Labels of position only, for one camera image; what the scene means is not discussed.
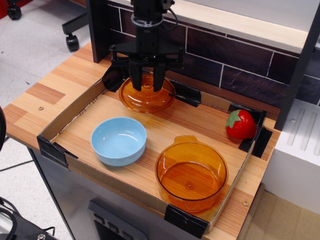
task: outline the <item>orange glass lid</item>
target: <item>orange glass lid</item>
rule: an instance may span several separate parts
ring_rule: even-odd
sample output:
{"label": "orange glass lid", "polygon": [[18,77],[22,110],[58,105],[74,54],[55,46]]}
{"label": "orange glass lid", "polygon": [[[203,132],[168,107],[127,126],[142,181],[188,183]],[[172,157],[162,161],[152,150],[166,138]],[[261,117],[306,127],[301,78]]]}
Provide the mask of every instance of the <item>orange glass lid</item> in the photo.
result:
{"label": "orange glass lid", "polygon": [[175,87],[168,79],[163,86],[154,92],[154,77],[152,74],[142,75],[141,91],[134,89],[129,77],[119,89],[121,102],[130,110],[139,113],[154,113],[169,107],[176,98]]}

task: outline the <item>white panel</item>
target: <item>white panel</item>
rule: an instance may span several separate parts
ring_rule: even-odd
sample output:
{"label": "white panel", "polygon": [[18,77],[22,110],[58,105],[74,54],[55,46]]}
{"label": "white panel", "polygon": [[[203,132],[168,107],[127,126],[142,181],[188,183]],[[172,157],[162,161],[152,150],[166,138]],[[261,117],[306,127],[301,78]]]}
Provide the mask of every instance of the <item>white panel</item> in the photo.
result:
{"label": "white panel", "polygon": [[319,0],[185,0],[308,32]]}

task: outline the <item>red strawberry toy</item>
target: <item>red strawberry toy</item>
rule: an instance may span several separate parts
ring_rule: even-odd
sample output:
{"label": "red strawberry toy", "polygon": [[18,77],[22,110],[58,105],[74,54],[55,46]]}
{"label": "red strawberry toy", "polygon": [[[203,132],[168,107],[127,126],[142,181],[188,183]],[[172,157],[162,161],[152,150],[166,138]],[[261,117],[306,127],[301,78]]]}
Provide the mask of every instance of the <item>red strawberry toy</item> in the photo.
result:
{"label": "red strawberry toy", "polygon": [[246,110],[233,111],[226,120],[226,133],[236,139],[251,139],[256,135],[255,120]]}

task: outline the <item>light blue bowl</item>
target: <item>light blue bowl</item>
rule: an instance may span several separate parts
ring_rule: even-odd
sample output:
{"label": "light blue bowl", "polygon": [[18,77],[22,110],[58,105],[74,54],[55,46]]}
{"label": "light blue bowl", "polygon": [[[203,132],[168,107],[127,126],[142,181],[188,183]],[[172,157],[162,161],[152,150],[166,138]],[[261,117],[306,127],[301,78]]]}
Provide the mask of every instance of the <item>light blue bowl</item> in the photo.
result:
{"label": "light blue bowl", "polygon": [[132,164],[144,153],[147,132],[144,126],[129,117],[115,117],[100,123],[91,135],[97,157],[110,166]]}

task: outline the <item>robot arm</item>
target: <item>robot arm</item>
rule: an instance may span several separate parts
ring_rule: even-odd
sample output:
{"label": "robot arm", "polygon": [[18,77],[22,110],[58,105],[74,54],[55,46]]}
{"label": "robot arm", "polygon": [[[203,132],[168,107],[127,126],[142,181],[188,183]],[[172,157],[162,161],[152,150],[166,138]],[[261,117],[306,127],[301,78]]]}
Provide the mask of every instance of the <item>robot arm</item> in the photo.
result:
{"label": "robot arm", "polygon": [[[164,42],[159,36],[159,27],[173,0],[131,0],[133,14],[131,21],[136,28],[136,38],[132,42],[112,45],[112,64],[126,67],[129,71],[133,87],[141,91],[143,67],[153,68],[153,89],[162,88],[166,71],[170,68],[182,67],[184,47]],[[118,57],[117,53],[128,55]]]}

